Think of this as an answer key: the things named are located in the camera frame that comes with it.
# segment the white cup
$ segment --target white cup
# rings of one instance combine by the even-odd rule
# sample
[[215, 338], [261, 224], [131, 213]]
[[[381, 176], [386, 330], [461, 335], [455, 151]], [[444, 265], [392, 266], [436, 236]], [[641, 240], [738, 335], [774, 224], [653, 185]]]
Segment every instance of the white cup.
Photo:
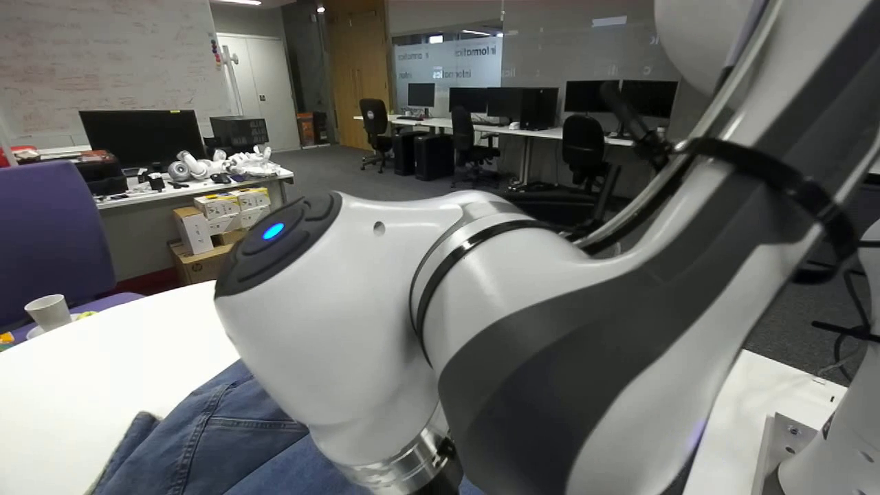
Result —
[[70, 321], [70, 312], [66, 308], [63, 295], [30, 301], [23, 312], [40, 330], [51, 330]]

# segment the office chair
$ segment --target office chair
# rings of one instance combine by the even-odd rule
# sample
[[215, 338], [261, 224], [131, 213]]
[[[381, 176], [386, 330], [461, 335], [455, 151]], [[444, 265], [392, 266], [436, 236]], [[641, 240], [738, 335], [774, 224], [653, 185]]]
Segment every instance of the office chair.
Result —
[[597, 198], [589, 224], [602, 224], [622, 173], [617, 165], [605, 163], [602, 123], [589, 117], [569, 117], [561, 129], [561, 161], [571, 167], [571, 181]]
[[465, 110], [465, 108], [451, 110], [451, 139], [454, 139], [454, 163], [455, 163], [454, 185], [458, 178], [472, 181], [472, 185], [481, 178], [501, 178], [498, 172], [481, 167], [498, 158], [498, 150], [472, 144], [470, 110]]
[[384, 165], [389, 163], [389, 151], [392, 151], [392, 136], [386, 126], [384, 103], [381, 100], [359, 100], [359, 117], [362, 117], [366, 140], [377, 151], [374, 158], [366, 158], [359, 163], [359, 172], [374, 165], [381, 173]]
[[0, 328], [23, 342], [23, 306], [63, 295], [70, 312], [138, 301], [110, 295], [114, 273], [94, 198], [69, 163], [0, 172]]

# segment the door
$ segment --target door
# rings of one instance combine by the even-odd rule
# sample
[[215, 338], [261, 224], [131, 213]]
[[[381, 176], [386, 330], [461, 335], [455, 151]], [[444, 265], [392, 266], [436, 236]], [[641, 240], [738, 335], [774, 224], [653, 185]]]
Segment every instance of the door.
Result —
[[220, 49], [227, 49], [224, 86], [231, 108], [239, 117], [264, 118], [272, 151], [300, 150], [293, 88], [285, 53], [278, 38], [220, 34]]
[[381, 0], [333, 0], [326, 5], [329, 79], [337, 144], [369, 150], [359, 100], [389, 103], [386, 31]]

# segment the purple chair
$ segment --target purple chair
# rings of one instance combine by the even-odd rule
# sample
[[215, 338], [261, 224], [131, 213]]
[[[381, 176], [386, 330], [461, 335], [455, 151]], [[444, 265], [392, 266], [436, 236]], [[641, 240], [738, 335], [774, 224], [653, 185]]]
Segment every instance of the purple chair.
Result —
[[138, 301], [114, 276], [95, 203], [70, 163], [0, 172], [0, 328], [30, 330], [23, 306], [63, 295], [70, 312]]

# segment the blue led light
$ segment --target blue led light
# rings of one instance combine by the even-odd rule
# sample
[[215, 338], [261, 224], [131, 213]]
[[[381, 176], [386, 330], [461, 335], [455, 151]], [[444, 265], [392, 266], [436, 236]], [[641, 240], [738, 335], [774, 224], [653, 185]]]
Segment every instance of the blue led light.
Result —
[[272, 224], [267, 231], [264, 231], [264, 242], [272, 242], [275, 236], [279, 236], [282, 231], [282, 224]]

